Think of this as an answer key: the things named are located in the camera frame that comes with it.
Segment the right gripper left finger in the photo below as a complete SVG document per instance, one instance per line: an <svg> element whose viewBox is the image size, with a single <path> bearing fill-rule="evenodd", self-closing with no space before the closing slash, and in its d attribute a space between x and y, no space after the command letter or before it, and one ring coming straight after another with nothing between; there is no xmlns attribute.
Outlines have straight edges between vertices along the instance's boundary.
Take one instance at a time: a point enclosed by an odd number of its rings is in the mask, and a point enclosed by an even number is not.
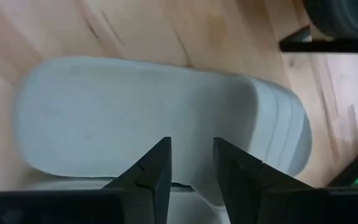
<svg viewBox="0 0 358 224"><path fill-rule="evenodd" d="M118 193L124 224L167 224L172 183L172 139L164 137L103 187Z"/></svg>

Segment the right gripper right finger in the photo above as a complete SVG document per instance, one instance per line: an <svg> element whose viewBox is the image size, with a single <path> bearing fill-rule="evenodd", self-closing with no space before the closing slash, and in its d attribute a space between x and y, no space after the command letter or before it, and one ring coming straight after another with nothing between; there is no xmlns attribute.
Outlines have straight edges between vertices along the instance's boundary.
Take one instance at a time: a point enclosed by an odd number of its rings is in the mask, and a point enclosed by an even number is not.
<svg viewBox="0 0 358 224"><path fill-rule="evenodd" d="M269 190L312 188L223 138L213 140L213 161L231 224L259 224L262 196Z"/></svg>

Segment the grey rubber slide sandal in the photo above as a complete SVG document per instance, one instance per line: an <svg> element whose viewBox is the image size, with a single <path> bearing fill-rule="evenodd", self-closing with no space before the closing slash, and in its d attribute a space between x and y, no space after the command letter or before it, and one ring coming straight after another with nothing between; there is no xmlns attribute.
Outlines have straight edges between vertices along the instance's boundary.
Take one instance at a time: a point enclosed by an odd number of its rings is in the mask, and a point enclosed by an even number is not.
<svg viewBox="0 0 358 224"><path fill-rule="evenodd" d="M96 189L165 136L172 139L168 224L229 224L213 166L223 138L296 176L312 135L300 99L250 76L113 58L65 57L35 68L16 98L23 159L50 175L35 190Z"/></svg>

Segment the black metal wooden shoe shelf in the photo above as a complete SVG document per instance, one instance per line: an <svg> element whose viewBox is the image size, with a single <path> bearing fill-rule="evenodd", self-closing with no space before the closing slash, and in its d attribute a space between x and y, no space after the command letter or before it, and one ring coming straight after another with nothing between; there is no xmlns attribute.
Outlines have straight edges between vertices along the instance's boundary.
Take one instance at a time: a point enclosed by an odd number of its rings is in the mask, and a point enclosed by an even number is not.
<svg viewBox="0 0 358 224"><path fill-rule="evenodd" d="M311 38L310 26L286 36L278 43L281 52L358 54L358 39L323 40Z"/></svg>

